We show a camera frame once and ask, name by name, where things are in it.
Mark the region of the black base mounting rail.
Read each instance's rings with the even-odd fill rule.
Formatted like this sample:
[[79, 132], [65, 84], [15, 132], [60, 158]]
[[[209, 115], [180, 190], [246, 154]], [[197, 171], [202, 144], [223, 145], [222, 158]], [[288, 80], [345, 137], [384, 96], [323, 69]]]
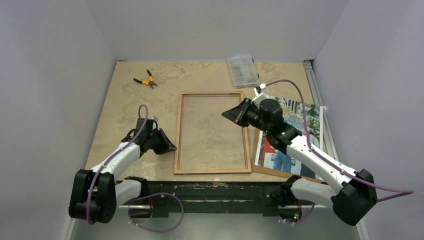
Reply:
[[282, 182], [144, 181], [141, 196], [122, 207], [134, 217], [166, 218], [170, 213], [261, 214], [296, 222], [302, 201], [285, 196]]

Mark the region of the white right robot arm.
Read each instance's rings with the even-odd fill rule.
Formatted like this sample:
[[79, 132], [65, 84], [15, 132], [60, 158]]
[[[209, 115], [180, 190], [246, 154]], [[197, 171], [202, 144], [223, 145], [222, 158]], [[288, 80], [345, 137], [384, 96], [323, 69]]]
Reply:
[[276, 100], [265, 99], [255, 105], [245, 98], [221, 115], [243, 128], [253, 126], [263, 131], [272, 147], [300, 161], [323, 179], [323, 183], [318, 183], [299, 175], [291, 176], [279, 190], [270, 194], [280, 206], [309, 201], [332, 209], [345, 224], [355, 226], [377, 204], [373, 175], [365, 169], [356, 171], [330, 159], [312, 146], [301, 131], [284, 120]]

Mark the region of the colour photo print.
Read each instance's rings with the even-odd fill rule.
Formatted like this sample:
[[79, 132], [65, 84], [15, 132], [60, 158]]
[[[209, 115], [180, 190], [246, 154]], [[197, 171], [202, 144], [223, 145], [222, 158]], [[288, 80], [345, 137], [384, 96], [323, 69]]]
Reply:
[[[282, 108], [284, 121], [301, 131], [303, 135], [309, 133], [311, 144], [322, 150], [323, 107], [310, 103], [303, 104], [300, 101], [288, 98], [274, 96], [273, 99], [276, 100]], [[251, 161], [253, 166], [259, 167], [260, 170], [271, 169], [277, 174], [288, 173], [317, 180], [322, 179], [296, 158], [284, 154], [272, 147], [266, 139], [265, 133], [260, 130], [255, 130], [255, 134], [254, 140], [257, 141], [257, 145], [256, 150], [253, 151]]]

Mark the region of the aluminium right side rail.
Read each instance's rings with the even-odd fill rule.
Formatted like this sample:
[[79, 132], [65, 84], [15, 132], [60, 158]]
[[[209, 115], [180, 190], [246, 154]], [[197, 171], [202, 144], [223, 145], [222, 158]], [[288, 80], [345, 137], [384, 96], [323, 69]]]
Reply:
[[312, 99], [315, 105], [320, 105], [323, 106], [323, 115], [322, 115], [322, 120], [321, 123], [323, 124], [322, 130], [323, 130], [323, 144], [327, 150], [327, 153], [333, 157], [334, 159], [336, 159], [337, 161], [339, 160], [338, 158], [338, 154], [337, 154], [337, 150], [335, 147], [335, 143], [333, 140], [333, 136], [331, 133], [331, 129], [329, 126], [329, 122], [327, 119], [327, 107], [324, 106], [319, 88], [318, 88], [318, 83], [317, 83], [317, 79], [315, 77], [315, 73], [314, 73], [314, 68], [313, 68], [313, 64], [311, 60], [304, 60], [303, 61], [303, 67], [305, 70], [305, 74], [306, 74], [306, 78], [309, 84], [309, 88], [310, 88], [310, 92], [312, 95]]

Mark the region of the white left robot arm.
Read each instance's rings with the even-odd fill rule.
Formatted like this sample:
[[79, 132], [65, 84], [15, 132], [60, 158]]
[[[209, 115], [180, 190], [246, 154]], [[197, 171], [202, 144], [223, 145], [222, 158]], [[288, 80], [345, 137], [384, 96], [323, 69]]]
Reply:
[[116, 209], [127, 202], [138, 205], [149, 199], [148, 181], [142, 177], [119, 177], [135, 161], [152, 150], [156, 155], [175, 152], [155, 119], [139, 118], [136, 127], [120, 141], [117, 149], [90, 169], [80, 169], [73, 180], [68, 215], [89, 224], [109, 223]]

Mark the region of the brown cardboard backing board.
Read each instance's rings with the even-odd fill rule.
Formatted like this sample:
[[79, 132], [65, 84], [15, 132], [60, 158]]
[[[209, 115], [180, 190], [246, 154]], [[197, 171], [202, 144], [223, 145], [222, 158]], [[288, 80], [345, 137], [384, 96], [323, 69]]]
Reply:
[[289, 178], [292, 175], [304, 177], [305, 166], [288, 155], [277, 151], [260, 130], [254, 131], [251, 169], [255, 173]]

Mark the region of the clear plastic screw box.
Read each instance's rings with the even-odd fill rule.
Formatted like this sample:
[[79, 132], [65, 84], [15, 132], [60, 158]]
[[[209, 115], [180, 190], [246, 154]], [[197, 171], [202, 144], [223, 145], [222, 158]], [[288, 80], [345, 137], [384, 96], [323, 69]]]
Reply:
[[236, 89], [254, 87], [259, 84], [255, 61], [250, 55], [229, 57], [227, 62]]

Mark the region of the orange black pliers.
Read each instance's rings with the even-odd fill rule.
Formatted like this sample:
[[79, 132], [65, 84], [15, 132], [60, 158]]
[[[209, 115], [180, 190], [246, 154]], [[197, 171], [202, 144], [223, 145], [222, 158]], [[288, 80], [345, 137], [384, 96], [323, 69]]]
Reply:
[[138, 83], [138, 84], [149, 86], [150, 88], [154, 89], [158, 85], [155, 82], [155, 79], [153, 78], [151, 71], [149, 69], [147, 69], [146, 72], [147, 72], [148, 77], [149, 77], [148, 80], [139, 80], [137, 78], [133, 78], [133, 81]]

